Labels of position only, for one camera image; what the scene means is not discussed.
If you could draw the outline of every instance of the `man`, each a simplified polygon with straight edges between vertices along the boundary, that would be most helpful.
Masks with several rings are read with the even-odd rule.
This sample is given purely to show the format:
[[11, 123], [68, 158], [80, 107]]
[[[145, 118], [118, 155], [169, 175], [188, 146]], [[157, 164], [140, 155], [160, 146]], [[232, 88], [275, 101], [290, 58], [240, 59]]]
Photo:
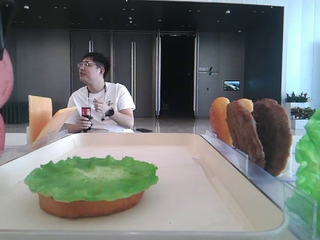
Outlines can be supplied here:
[[[110, 70], [109, 60], [101, 53], [87, 53], [79, 68], [80, 81], [86, 86], [75, 91], [67, 107], [77, 111], [66, 122], [69, 133], [80, 133], [92, 126], [121, 126], [131, 129], [134, 125], [134, 101], [124, 85], [105, 82]], [[82, 116], [82, 107], [91, 108], [92, 119]]]

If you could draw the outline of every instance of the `potted plant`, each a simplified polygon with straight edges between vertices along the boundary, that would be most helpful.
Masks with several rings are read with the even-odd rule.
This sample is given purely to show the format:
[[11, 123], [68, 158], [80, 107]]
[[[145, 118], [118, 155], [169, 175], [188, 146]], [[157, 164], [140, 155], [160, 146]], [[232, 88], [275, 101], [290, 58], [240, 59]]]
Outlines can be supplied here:
[[293, 107], [291, 108], [291, 115], [293, 119], [291, 119], [291, 128], [292, 129], [304, 129], [305, 125], [311, 118], [311, 116], [316, 112], [316, 109], [312, 109], [311, 107]]
[[289, 95], [288, 93], [286, 94], [286, 98], [284, 100], [284, 108], [290, 119], [294, 118], [291, 114], [292, 108], [307, 108], [309, 106], [310, 98], [308, 97], [307, 92], [301, 92], [299, 95], [297, 95], [293, 91], [291, 95]]

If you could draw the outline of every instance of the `clear acrylic divider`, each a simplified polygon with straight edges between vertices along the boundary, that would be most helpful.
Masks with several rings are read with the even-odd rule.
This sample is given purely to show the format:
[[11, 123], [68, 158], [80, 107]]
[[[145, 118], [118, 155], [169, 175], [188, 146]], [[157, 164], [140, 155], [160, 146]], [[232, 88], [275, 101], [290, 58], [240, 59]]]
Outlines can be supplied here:
[[229, 146], [212, 131], [205, 139], [233, 164], [249, 181], [282, 209], [289, 230], [301, 240], [319, 240], [317, 232], [318, 202], [290, 182], [280, 181], [252, 162], [248, 155]]
[[47, 146], [68, 135], [70, 135], [70, 133], [68, 133], [68, 130], [63, 130], [57, 133], [50, 134], [30, 144], [22, 145], [19, 147], [6, 148], [3, 151], [0, 151], [0, 166], [9, 163], [19, 157], [22, 157], [28, 153], [31, 153], [37, 149], [40, 149], [44, 146]]

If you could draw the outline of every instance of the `wall-mounted screen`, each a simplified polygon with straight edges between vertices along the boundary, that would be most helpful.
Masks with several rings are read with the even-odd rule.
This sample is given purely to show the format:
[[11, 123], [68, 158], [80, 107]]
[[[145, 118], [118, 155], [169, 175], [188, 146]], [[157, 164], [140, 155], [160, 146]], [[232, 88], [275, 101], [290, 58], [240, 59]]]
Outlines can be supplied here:
[[224, 91], [240, 91], [240, 81], [223, 81]]

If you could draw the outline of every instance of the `eyeglasses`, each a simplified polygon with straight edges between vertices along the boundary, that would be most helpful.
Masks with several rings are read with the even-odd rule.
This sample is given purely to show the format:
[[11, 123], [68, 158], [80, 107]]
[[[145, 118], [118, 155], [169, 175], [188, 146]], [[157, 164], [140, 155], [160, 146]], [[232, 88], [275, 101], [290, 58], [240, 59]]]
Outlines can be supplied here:
[[86, 68], [86, 67], [90, 67], [91, 65], [96, 65], [97, 67], [101, 68], [100, 65], [95, 64], [95, 63], [90, 62], [90, 61], [79, 62], [79, 63], [77, 63], [76, 65], [78, 66], [78, 68], [80, 68], [81, 66], [83, 66], [84, 68]]

